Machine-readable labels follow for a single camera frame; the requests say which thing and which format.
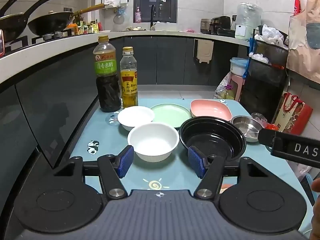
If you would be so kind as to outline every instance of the black wok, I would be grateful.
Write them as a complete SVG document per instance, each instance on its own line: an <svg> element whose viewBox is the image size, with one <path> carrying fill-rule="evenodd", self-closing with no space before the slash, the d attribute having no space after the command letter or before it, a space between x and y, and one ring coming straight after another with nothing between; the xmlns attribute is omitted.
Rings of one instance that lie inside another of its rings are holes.
<svg viewBox="0 0 320 240"><path fill-rule="evenodd" d="M30 15L42 4L50 0L39 0L25 13L9 14L0 18L0 29L4 32L4 43L18 38L27 26Z"/></svg>
<svg viewBox="0 0 320 240"><path fill-rule="evenodd" d="M5 12L13 5L17 0L9 0L6 4L0 9L0 17L4 16Z"/></svg>
<svg viewBox="0 0 320 240"><path fill-rule="evenodd" d="M71 22L74 16L95 11L104 8L104 4L98 4L89 8L72 12L49 12L47 15L40 16L28 23L29 29L37 36L44 36L49 33L60 32L64 30Z"/></svg>

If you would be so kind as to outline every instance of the apron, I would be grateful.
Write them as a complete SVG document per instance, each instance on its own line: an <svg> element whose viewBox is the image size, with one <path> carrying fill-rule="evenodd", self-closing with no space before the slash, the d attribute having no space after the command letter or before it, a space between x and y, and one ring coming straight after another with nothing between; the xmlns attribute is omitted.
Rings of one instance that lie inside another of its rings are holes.
<svg viewBox="0 0 320 240"><path fill-rule="evenodd" d="M290 17L287 68L320 83L320 0Z"/></svg>

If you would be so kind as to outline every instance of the white paper bowl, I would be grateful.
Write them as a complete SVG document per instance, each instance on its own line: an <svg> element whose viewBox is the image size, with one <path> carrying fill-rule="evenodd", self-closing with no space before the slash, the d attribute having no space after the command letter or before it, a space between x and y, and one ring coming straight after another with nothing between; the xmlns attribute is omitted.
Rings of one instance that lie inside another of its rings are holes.
<svg viewBox="0 0 320 240"><path fill-rule="evenodd" d="M151 122L133 128L128 135L128 145L147 162L160 162L168 158L179 143L177 130L170 125Z"/></svg>
<svg viewBox="0 0 320 240"><path fill-rule="evenodd" d="M118 114L118 121L124 129L131 131L134 127L150 123L155 117L155 113L145 106L131 106L123 109Z"/></svg>

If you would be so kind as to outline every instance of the light blue table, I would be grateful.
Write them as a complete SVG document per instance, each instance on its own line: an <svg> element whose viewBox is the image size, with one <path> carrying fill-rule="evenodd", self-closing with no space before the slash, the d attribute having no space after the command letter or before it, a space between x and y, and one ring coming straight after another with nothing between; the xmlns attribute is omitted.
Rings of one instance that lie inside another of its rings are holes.
<svg viewBox="0 0 320 240"><path fill-rule="evenodd" d="M152 107L161 103L175 103L190 109L192 100L193 99L142 98L139 99L139 105ZM233 116L249 115L238 102L233 100L227 100L226 102ZM104 113L98 108L87 123L71 157L81 156L84 161L93 161L105 154L117 155L121 152L128 145L127 135L129 132L119 124L116 116L117 112ZM100 143L99 149L94 155L87 151L88 143L92 140ZM271 156L265 146L259 143L248 144L244 156L252 158L303 195L308 207L307 214L300 227L300 231L304 232L305 228L310 224L313 215L312 206L300 182L295 177L287 162ZM182 144L179 143L170 157L160 163L147 163L135 155L133 164L127 175L121 179L121 182L128 193L130 193L132 189L188 189L193 194L200 183L200 179L190 168L186 152ZM86 177L86 183L99 192L102 192L98 177ZM223 183L236 184L236 178L224 178Z"/></svg>

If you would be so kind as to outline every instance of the pink square dish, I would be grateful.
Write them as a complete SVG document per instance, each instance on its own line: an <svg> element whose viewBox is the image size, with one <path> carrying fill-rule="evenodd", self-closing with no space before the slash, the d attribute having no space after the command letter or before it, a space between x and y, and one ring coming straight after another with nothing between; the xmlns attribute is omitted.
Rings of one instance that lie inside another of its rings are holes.
<svg viewBox="0 0 320 240"><path fill-rule="evenodd" d="M213 116L228 122L232 119L230 109L223 103L208 99L196 99L191 102L193 116Z"/></svg>

